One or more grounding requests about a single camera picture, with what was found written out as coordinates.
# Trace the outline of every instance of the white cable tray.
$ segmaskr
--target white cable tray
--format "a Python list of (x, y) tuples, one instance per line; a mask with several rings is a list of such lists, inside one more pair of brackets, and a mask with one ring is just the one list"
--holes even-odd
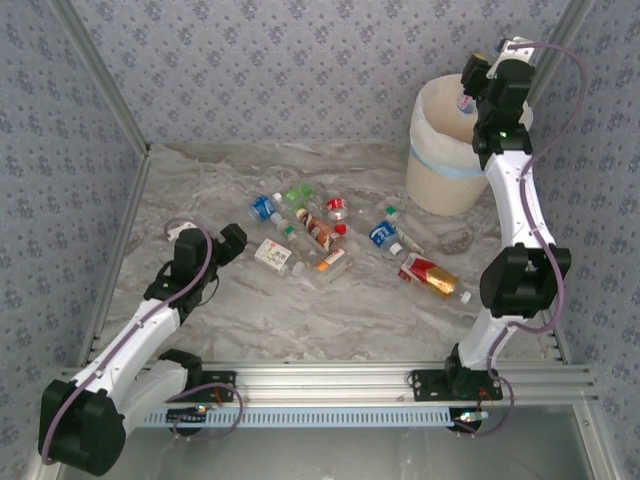
[[(172, 427), (166, 421), (166, 408), (154, 410), (142, 428)], [(204, 422), (179, 423), (181, 428), (230, 426), (237, 407), (209, 410)], [(247, 408), (239, 428), (344, 428), (344, 427), (446, 427), (453, 422), (447, 407), (358, 407), (358, 408)]]

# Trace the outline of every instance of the cable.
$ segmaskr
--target cable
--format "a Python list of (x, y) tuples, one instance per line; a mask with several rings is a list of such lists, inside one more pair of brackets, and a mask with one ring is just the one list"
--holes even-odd
[(174, 400), (179, 400), (181, 398), (188, 397), (189, 395), (192, 395), (201, 390), (207, 390), (209, 388), (214, 388), (214, 389), (224, 388), (225, 390), (229, 390), (231, 393), (233, 393), (236, 396), (236, 398), (238, 399), (238, 415), (236, 415), (235, 420), (233, 421), (233, 423), (229, 428), (227, 428), (226, 430), (220, 433), (214, 433), (211, 435), (203, 435), (198, 437), (187, 437), (184, 435), (180, 435), (177, 430), (178, 423), (180, 423), (180, 420), (182, 420), (182, 418), (185, 417), (185, 415), (180, 415), (173, 422), (173, 428), (171, 429), (171, 431), (176, 436), (176, 438), (184, 438), (188, 442), (203, 442), (206, 440), (219, 440), (233, 433), (235, 429), (238, 428), (238, 425), (240, 424), (240, 421), (242, 420), (242, 415), (244, 413), (244, 400), (242, 399), (242, 395), (240, 395), (240, 392), (238, 392), (238, 390), (235, 387), (232, 387), (231, 385), (228, 385), (226, 383), (221, 383), (221, 382), (206, 383), (204, 385), (200, 385), (199, 387), (191, 388), (177, 395), (174, 395), (173, 397), (165, 400), (165, 403), (173, 402)]
[(506, 424), (508, 423), (509, 419), (511, 418), (511, 414), (513, 413), (513, 407), (514, 407), (514, 404), (515, 404), (515, 395), (513, 393), (513, 387), (511, 386), (511, 384), (504, 377), (500, 377), (498, 375), (494, 375), (493, 368), (492, 368), (493, 357), (495, 355), (495, 352), (498, 349), (498, 347), (500, 346), (500, 344), (502, 343), (502, 341), (504, 340), (504, 338), (507, 336), (507, 333), (509, 332), (508, 329), (510, 327), (516, 327), (516, 328), (520, 328), (520, 329), (524, 330), (525, 332), (535, 333), (535, 334), (540, 334), (540, 333), (547, 332), (547, 331), (552, 330), (552, 329), (554, 329), (556, 327), (556, 325), (560, 321), (560, 315), (562, 314), (562, 310), (564, 309), (565, 289), (564, 289), (564, 279), (562, 278), (562, 272), (560, 271), (560, 265), (558, 265), (558, 261), (557, 261), (555, 255), (553, 254), (553, 252), (551, 251), (551, 248), (549, 247), (549, 244), (544, 240), (544, 238), (542, 237), (542, 235), (538, 231), (538, 227), (537, 227), (536, 222), (535, 222), (535, 220), (533, 218), (533, 213), (531, 212), (531, 206), (529, 205), (529, 202), (527, 200), (527, 190), (526, 190), (526, 178), (525, 178), (525, 175), (529, 172), (529, 170), (531, 170), (531, 168), (536, 163), (538, 163), (538, 161), (549, 150), (551, 150), (553, 147), (555, 147), (558, 144), (558, 142), (562, 139), (562, 137), (564, 137), (567, 134), (567, 132), (569, 131), (569, 128), (571, 128), (571, 126), (575, 122), (576, 117), (580, 113), (580, 110), (582, 109), (582, 105), (584, 103), (584, 99), (585, 99), (585, 97), (587, 95), (587, 85), (588, 85), (587, 69), (586, 69), (585, 65), (578, 58), (578, 56), (575, 53), (573, 53), (571, 50), (569, 50), (568, 48), (565, 48), (565, 47), (563, 47), (561, 45), (554, 45), (554, 44), (551, 44), (551, 43), (544, 43), (544, 42), (533, 42), (533, 43), (524, 43), (524, 44), (521, 44), (521, 45), (510, 45), (508, 48), (510, 50), (520, 50), (522, 48), (546, 48), (546, 49), (549, 49), (549, 50), (557, 50), (559, 52), (564, 53), (565, 55), (569, 56), (574, 61), (574, 63), (578, 66), (578, 69), (580, 70), (580, 82), (581, 82), (581, 85), (580, 85), (580, 94), (578, 95), (578, 100), (576, 101), (576, 106), (574, 107), (573, 112), (569, 116), (569, 119), (565, 123), (564, 127), (562, 128), (562, 130), (560, 130), (560, 132), (558, 132), (556, 137), (548, 145), (546, 145), (539, 152), (535, 153), (529, 159), (529, 161), (526, 163), (526, 165), (522, 169), (522, 172), (520, 173), (520, 178), (519, 178), (519, 181), (520, 181), (520, 201), (522, 202), (522, 207), (524, 209), (524, 214), (525, 214), (525, 217), (527, 218), (527, 223), (529, 224), (529, 228), (531, 228), (531, 233), (533, 234), (533, 236), (536, 238), (536, 240), (538, 241), (538, 243), (542, 247), (542, 250), (544, 251), (544, 253), (547, 256), (547, 258), (549, 259), (549, 263), (551, 264), (551, 269), (553, 270), (553, 275), (555, 277), (556, 285), (557, 285), (557, 288), (558, 288), (558, 305), (556, 307), (555, 312), (553, 313), (553, 317), (551, 318), (551, 321), (549, 321), (549, 323), (547, 323), (546, 325), (543, 325), (542, 327), (539, 327), (539, 328), (535, 328), (535, 327), (529, 327), (528, 325), (525, 325), (525, 324), (520, 323), (520, 322), (509, 322), (507, 324), (507, 326), (505, 327), (505, 329), (502, 331), (502, 333), (498, 336), (498, 338), (496, 338), (496, 340), (491, 345), (491, 348), (489, 349), (489, 354), (487, 355), (487, 371), (489, 373), (489, 378), (491, 378), (491, 380), (493, 380), (493, 381), (498, 381), (498, 382), (503, 383), (504, 385), (506, 385), (507, 389), (509, 390), (509, 407), (508, 407), (508, 410), (507, 410), (507, 414), (502, 418), (500, 423), (498, 423), (495, 427), (493, 427), (490, 430), (487, 430), (485, 432), (479, 432), (478, 433), (473, 428), (465, 425), (464, 423), (456, 422), (456, 424), (458, 426), (464, 428), (465, 430), (468, 430), (471, 434), (473, 434), (473, 435), (475, 435), (477, 437), (486, 437), (487, 435), (491, 435), (493, 433), (499, 432), (500, 430), (502, 430), (506, 426)]
[(211, 295), (209, 295), (209, 298), (207, 298), (204, 302), (199, 303), (198, 305), (195, 306), (195, 308), (198, 307), (203, 307), (204, 305), (206, 305), (207, 303), (209, 303), (211, 301), (211, 299), (213, 298), (213, 296), (216, 294), (216, 292), (218, 291), (218, 287), (220, 286), (220, 279), (218, 277), (216, 277), (216, 286), (213, 289), (213, 292), (211, 292)]
[(193, 280), (191, 280), (191, 282), (189, 282), (189, 284), (186, 287), (184, 287), (179, 292), (176, 292), (175, 294), (173, 294), (163, 302), (153, 307), (146, 314), (144, 314), (140, 319), (140, 321), (136, 323), (133, 327), (131, 327), (131, 329), (120, 339), (120, 341), (115, 345), (115, 347), (113, 347), (113, 349), (105, 356), (104, 360), (100, 362), (100, 364), (97, 366), (94, 372), (92, 372), (86, 378), (86, 380), (82, 382), (79, 386), (77, 386), (76, 389), (71, 393), (71, 395), (69, 395), (69, 398), (65, 400), (65, 402), (62, 404), (60, 409), (56, 412), (55, 416), (53, 417), (53, 420), (51, 421), (51, 424), (49, 425), (49, 429), (47, 430), (47, 434), (44, 438), (44, 442), (42, 443), (41, 457), (42, 457), (42, 463), (44, 465), (53, 465), (54, 463), (56, 463), (49, 458), (49, 450), (51, 448), (51, 443), (53, 442), (53, 436), (56, 432), (56, 429), (58, 428), (58, 425), (60, 424), (62, 417), (64, 416), (65, 413), (67, 413), (67, 411), (69, 410), (73, 402), (75, 402), (75, 400), (91, 384), (91, 382), (93, 382), (96, 378), (98, 378), (98, 376), (96, 375), (96, 372), (104, 371), (104, 369), (109, 365), (109, 362), (113, 359), (113, 357), (116, 356), (116, 354), (129, 341), (129, 339), (140, 328), (141, 325), (144, 325), (145, 322), (147, 322), (150, 318), (152, 318), (160, 309), (166, 307), (170, 303), (175, 302), (180, 297), (182, 297), (187, 292), (189, 292), (195, 285), (197, 285), (197, 283), (200, 281), (200, 279), (203, 277), (203, 275), (206, 273), (207, 269), (209, 268), (209, 263), (211, 262), (211, 256), (213, 254), (213, 245), (211, 243), (211, 236), (209, 235), (209, 232), (207, 232), (207, 229), (204, 228), (200, 224), (200, 222), (194, 218), (176, 217), (176, 218), (172, 218), (167, 223), (165, 223), (164, 225), (165, 233), (167, 232), (167, 227), (171, 223), (174, 223), (176, 221), (191, 222), (196, 227), (198, 227), (198, 229), (203, 233), (205, 240), (207, 242), (207, 254), (205, 256), (204, 263), (202, 264), (202, 268), (200, 269), (198, 274), (195, 277), (193, 277)]

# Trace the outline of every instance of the blue bottle label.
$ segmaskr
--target blue bottle label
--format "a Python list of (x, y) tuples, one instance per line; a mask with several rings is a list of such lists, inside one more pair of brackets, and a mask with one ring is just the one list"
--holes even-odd
[(380, 248), (385, 240), (395, 233), (396, 231), (389, 224), (389, 222), (384, 221), (373, 230), (371, 230), (371, 233), (369, 233), (369, 238), (373, 243), (375, 243), (376, 247)]
[(271, 200), (269, 200), (269, 198), (265, 195), (260, 195), (258, 198), (256, 198), (251, 206), (256, 212), (258, 212), (258, 215), (260, 215), (260, 220), (268, 219), (271, 214), (276, 211), (273, 203), (271, 203)]

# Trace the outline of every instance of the water bottle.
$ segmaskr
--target water bottle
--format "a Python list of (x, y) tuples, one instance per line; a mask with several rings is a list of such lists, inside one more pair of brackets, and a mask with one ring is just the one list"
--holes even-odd
[(273, 202), (266, 195), (260, 195), (249, 205), (249, 215), (257, 222), (264, 222), (275, 211)]
[(394, 257), (400, 255), (404, 249), (393, 226), (387, 220), (379, 218), (380, 216), (373, 215), (368, 206), (354, 206), (356, 208), (352, 209), (348, 226), (358, 233), (368, 236), (373, 244), (381, 250), (388, 251)]
[(303, 231), (294, 227), (289, 220), (283, 218), (278, 212), (271, 214), (270, 219), (276, 225), (276, 229), (287, 240), (291, 250), (302, 259), (307, 267), (315, 267), (320, 263), (322, 255)]
[(360, 246), (353, 240), (346, 240), (315, 267), (313, 281), (325, 286), (353, 265), (360, 256)]
[(284, 195), (276, 192), (272, 196), (276, 203), (295, 215), (298, 210), (307, 207), (313, 197), (313, 189), (306, 183), (301, 183), (297, 187), (289, 189)]
[(440, 243), (438, 235), (406, 211), (399, 212), (385, 202), (380, 202), (378, 208), (384, 212), (385, 220), (396, 229), (400, 241), (412, 252), (424, 255), (424, 249), (418, 245), (417, 240), (431, 245)]

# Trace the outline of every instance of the bottle label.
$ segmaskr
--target bottle label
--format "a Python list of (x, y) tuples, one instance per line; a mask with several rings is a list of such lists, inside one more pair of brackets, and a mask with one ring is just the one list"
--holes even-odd
[(262, 242), (254, 256), (256, 261), (279, 272), (284, 268), (284, 264), (291, 256), (291, 250), (267, 238)]
[(475, 111), (475, 105), (473, 104), (473, 98), (465, 95), (464, 92), (458, 96), (458, 110), (465, 115), (471, 115)]
[(385, 220), (373, 230), (371, 230), (371, 233), (369, 233), (369, 238), (376, 245), (376, 247), (380, 248), (382, 247), (382, 244), (385, 242), (385, 240), (387, 240), (395, 233), (396, 231), (393, 229), (391, 224)]
[(416, 253), (409, 254), (400, 267), (398, 276), (408, 282), (417, 283), (443, 298), (450, 296), (458, 283), (458, 279), (445, 269)]
[(333, 228), (331, 228), (331, 225), (319, 218), (315, 218), (307, 210), (301, 208), (296, 213), (296, 216), (307, 229), (309, 235), (311, 235), (313, 239), (327, 252), (336, 242), (336, 239), (340, 238), (340, 234), (334, 231)]
[(332, 198), (327, 202), (327, 210), (337, 210), (338, 208), (347, 208), (347, 201), (344, 198)]
[(273, 212), (276, 211), (273, 203), (271, 203), (271, 200), (269, 200), (264, 195), (260, 195), (258, 198), (256, 198), (251, 206), (256, 212), (258, 212), (260, 220), (266, 220), (273, 214)]

